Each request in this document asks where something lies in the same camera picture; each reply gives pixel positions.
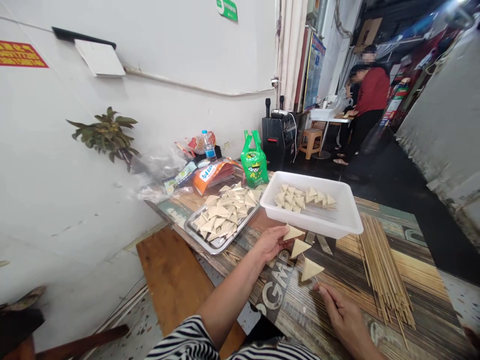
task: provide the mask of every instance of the green plastic bag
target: green plastic bag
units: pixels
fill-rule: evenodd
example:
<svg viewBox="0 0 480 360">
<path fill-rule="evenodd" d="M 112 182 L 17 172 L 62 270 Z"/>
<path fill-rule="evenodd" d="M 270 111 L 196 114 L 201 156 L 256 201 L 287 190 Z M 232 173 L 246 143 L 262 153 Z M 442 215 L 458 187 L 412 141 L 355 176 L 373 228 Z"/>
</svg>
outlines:
<svg viewBox="0 0 480 360">
<path fill-rule="evenodd" d="M 267 157 L 260 148 L 259 132 L 253 130 L 251 135 L 245 130 L 245 146 L 241 152 L 240 159 L 243 171 L 245 171 L 246 183 L 249 187 L 255 188 L 260 184 L 269 182 L 269 174 L 267 173 Z M 250 143 L 255 143 L 254 148 L 250 148 Z"/>
</svg>

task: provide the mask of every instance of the hand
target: hand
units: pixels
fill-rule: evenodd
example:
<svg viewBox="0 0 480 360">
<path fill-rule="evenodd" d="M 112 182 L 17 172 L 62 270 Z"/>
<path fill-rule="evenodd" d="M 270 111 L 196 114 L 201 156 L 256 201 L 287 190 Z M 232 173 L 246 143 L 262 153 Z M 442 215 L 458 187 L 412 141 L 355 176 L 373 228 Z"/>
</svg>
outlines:
<svg viewBox="0 0 480 360">
<path fill-rule="evenodd" d="M 355 111 L 355 110 L 349 110 L 349 111 L 347 111 L 347 112 L 346 112 L 346 114 L 345 114 L 345 115 L 348 115 L 348 116 L 352 116 L 352 117 L 354 117 L 354 116 L 356 116 L 358 113 L 359 113 L 358 111 Z"/>
<path fill-rule="evenodd" d="M 359 306 L 336 288 L 323 282 L 313 286 L 325 302 L 335 334 L 356 360 L 385 359 L 365 325 Z"/>
<path fill-rule="evenodd" d="M 289 232 L 288 226 L 275 226 L 265 230 L 256 241 L 253 250 L 258 252 L 262 260 L 267 263 L 272 260 L 280 250 L 290 247 L 295 239 L 284 241 L 283 237 Z"/>
</svg>

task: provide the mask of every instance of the red sticker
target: red sticker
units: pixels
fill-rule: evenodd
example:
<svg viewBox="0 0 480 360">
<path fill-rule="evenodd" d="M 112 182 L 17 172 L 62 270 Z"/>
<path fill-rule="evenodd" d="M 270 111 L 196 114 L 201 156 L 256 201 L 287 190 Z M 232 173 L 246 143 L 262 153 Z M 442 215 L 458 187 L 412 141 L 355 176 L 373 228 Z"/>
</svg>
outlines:
<svg viewBox="0 0 480 360">
<path fill-rule="evenodd" d="M 0 66 L 48 68 L 32 45 L 0 40 Z"/>
</svg>

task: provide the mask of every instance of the metal tray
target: metal tray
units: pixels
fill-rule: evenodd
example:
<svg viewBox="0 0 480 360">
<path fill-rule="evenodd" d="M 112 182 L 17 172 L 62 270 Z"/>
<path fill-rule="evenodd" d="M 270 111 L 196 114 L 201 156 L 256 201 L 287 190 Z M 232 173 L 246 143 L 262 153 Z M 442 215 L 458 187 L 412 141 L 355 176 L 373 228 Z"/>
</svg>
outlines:
<svg viewBox="0 0 480 360">
<path fill-rule="evenodd" d="M 258 211 L 260 208 L 260 202 L 253 207 L 248 215 L 240 220 L 238 220 L 238 227 L 236 233 L 230 236 L 229 238 L 225 238 L 225 236 L 217 237 L 215 240 L 211 242 L 206 241 L 200 234 L 197 233 L 195 230 L 195 225 L 193 222 L 200 216 L 200 213 L 205 210 L 207 205 L 203 205 L 200 209 L 195 211 L 187 221 L 185 221 L 185 225 L 183 229 L 186 231 L 188 235 L 195 239 L 197 243 L 199 243 L 205 250 L 207 250 L 212 255 L 220 254 L 223 250 L 225 250 L 230 243 L 237 237 L 240 231 L 244 228 L 244 226 L 249 222 L 253 215 Z"/>
</svg>

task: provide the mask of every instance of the water bottle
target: water bottle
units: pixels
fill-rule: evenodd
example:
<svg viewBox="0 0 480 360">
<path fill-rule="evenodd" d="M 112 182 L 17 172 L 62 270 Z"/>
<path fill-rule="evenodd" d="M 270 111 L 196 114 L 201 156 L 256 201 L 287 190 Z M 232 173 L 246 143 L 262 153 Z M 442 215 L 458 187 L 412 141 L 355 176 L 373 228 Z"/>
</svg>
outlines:
<svg viewBox="0 0 480 360">
<path fill-rule="evenodd" d="M 215 145 L 210 141 L 207 130 L 202 130 L 201 135 L 205 141 L 205 155 L 206 159 L 211 163 L 217 161 L 217 154 L 215 154 Z"/>
</svg>

